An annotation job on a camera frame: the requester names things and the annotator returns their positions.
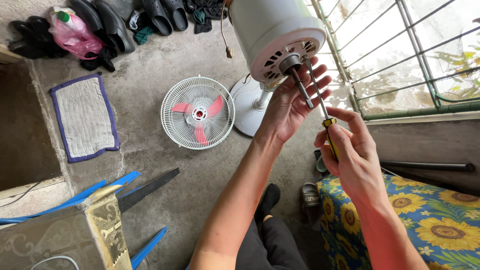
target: sunflower print fabric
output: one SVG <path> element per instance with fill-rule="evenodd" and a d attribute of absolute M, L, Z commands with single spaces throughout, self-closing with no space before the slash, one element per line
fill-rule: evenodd
<path fill-rule="evenodd" d="M 480 270 L 480 198 L 384 174 L 388 199 L 430 270 Z M 340 179 L 317 183 L 334 270 L 372 269 L 357 210 Z"/>

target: window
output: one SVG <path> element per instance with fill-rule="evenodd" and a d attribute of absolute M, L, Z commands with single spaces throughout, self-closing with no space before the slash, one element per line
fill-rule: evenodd
<path fill-rule="evenodd" d="M 480 110 L 480 1 L 307 4 L 365 120 Z"/>

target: leg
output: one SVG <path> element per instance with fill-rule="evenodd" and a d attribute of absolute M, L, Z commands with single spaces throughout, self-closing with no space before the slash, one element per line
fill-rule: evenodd
<path fill-rule="evenodd" d="M 235 270 L 272 270 L 253 219 L 237 254 Z"/>
<path fill-rule="evenodd" d="M 267 217 L 262 227 L 262 238 L 271 265 L 289 269 L 308 270 L 293 235 L 278 217 Z"/>

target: fan base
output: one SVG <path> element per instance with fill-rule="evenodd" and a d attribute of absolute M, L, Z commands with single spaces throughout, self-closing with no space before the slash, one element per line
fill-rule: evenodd
<path fill-rule="evenodd" d="M 260 89 L 260 83 L 250 77 L 244 84 L 244 79 L 245 77 L 241 78 L 230 92 L 235 104 L 235 122 L 233 124 L 242 133 L 253 137 L 264 118 L 266 105 L 272 94 L 268 94 L 265 106 L 259 108 L 256 102 L 263 91 Z"/>

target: electric fan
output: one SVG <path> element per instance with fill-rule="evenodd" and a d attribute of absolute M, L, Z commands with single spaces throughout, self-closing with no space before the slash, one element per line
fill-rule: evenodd
<path fill-rule="evenodd" d="M 235 126 L 253 136 L 276 86 L 320 50 L 326 34 L 322 20 L 313 17 L 302 0 L 229 0 L 228 18 L 252 76 L 240 79 L 230 93 L 237 111 Z M 225 46 L 232 58 L 226 40 Z M 312 108 L 310 97 L 300 92 Z"/>
<path fill-rule="evenodd" d="M 170 89 L 163 99 L 161 120 L 167 135 L 180 146 L 206 149 L 219 144 L 235 120 L 233 100 L 219 82 L 194 77 Z"/>

